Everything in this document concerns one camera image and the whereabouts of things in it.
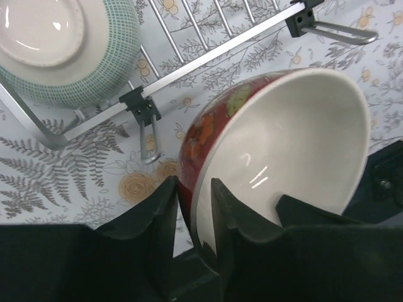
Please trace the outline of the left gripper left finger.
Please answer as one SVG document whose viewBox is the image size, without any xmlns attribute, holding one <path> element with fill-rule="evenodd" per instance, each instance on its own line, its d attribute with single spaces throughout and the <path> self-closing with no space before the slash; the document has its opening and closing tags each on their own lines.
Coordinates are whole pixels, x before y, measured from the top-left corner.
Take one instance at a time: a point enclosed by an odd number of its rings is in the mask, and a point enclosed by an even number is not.
<svg viewBox="0 0 403 302">
<path fill-rule="evenodd" d="M 169 299 L 177 182 L 166 178 L 148 198 L 96 229 L 107 239 L 104 301 Z"/>
</svg>

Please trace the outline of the red floral bowl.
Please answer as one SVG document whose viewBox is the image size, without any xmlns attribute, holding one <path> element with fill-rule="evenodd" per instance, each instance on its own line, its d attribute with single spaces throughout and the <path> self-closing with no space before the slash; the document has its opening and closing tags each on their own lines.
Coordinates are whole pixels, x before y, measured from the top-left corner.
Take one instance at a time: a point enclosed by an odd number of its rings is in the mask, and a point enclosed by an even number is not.
<svg viewBox="0 0 403 302">
<path fill-rule="evenodd" d="M 275 225 L 284 194 L 341 214 L 361 181 L 369 142 L 366 97 L 337 70 L 279 70 L 218 93 L 196 115 L 178 158 L 179 203 L 203 263 L 217 270 L 213 178 Z"/>
</svg>

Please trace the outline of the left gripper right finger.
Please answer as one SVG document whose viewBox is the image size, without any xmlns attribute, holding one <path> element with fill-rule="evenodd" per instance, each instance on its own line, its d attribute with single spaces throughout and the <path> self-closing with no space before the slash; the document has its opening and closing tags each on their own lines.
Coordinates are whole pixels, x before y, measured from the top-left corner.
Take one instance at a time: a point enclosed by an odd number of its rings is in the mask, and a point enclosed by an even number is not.
<svg viewBox="0 0 403 302">
<path fill-rule="evenodd" d="M 222 301 L 313 301 L 287 245 L 287 228 L 361 224 L 284 194 L 275 205 L 277 225 L 220 179 L 213 178 L 210 188 Z"/>
</svg>

